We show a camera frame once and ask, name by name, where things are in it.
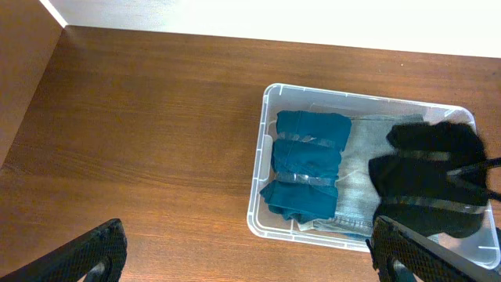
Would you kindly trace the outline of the blue taped garment bundle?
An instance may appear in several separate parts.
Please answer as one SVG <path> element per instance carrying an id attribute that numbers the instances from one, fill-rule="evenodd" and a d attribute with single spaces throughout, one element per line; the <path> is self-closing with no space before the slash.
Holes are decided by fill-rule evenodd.
<path id="1" fill-rule="evenodd" d="M 333 218 L 350 133 L 351 119 L 341 114 L 280 111 L 272 145 L 275 178 L 260 191 L 269 211 L 300 224 Z"/>

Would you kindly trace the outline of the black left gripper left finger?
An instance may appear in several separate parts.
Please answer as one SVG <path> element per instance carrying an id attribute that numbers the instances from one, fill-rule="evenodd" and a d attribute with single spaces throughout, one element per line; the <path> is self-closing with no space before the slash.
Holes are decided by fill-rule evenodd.
<path id="1" fill-rule="evenodd" d="M 110 219 L 1 280 L 118 281 L 126 263 L 127 246 L 121 220 Z"/>

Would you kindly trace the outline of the light blue jeans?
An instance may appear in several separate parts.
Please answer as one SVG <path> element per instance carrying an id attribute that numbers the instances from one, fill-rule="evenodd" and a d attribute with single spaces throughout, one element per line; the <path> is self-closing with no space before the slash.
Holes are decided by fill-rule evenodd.
<path id="1" fill-rule="evenodd" d="M 298 226 L 299 230 L 318 230 L 370 237 L 373 214 L 380 198 L 369 177 L 368 163 L 394 151 L 387 134 L 395 125 L 420 123 L 419 114 L 365 115 L 351 118 L 351 132 L 341 153 L 339 178 L 336 181 L 338 199 L 332 219 L 314 219 Z"/>

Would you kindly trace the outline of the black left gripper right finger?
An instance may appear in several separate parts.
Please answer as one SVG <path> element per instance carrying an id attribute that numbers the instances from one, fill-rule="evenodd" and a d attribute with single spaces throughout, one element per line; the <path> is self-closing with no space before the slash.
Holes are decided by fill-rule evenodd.
<path id="1" fill-rule="evenodd" d="M 379 216 L 366 241 L 381 281 L 488 281 L 489 271 L 410 228 Z"/>

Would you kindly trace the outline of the black taped garment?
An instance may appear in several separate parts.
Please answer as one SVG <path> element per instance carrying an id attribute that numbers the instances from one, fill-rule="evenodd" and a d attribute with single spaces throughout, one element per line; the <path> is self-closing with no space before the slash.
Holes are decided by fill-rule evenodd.
<path id="1" fill-rule="evenodd" d="M 485 161 L 485 147 L 465 123 L 443 121 L 395 125 L 387 134 L 394 152 L 369 160 L 369 176 L 380 197 L 375 216 L 387 216 L 429 237 L 464 238 L 482 226 L 488 203 L 486 172 L 447 173 Z"/>

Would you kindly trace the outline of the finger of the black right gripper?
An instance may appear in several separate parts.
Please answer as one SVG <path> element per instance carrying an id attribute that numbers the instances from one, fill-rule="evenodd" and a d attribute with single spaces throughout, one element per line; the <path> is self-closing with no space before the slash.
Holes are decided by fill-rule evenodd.
<path id="1" fill-rule="evenodd" d="M 481 194 L 487 197 L 489 200 L 500 201 L 500 193 L 490 190 L 488 188 L 481 188 L 471 182 L 462 179 L 463 175 L 477 173 L 477 172 L 487 172 L 492 168 L 500 167 L 500 158 L 488 159 L 486 161 L 470 164 L 461 168 L 456 168 L 454 170 L 448 171 L 446 178 L 449 182 L 454 183 L 456 186 L 469 190 L 470 192 Z"/>

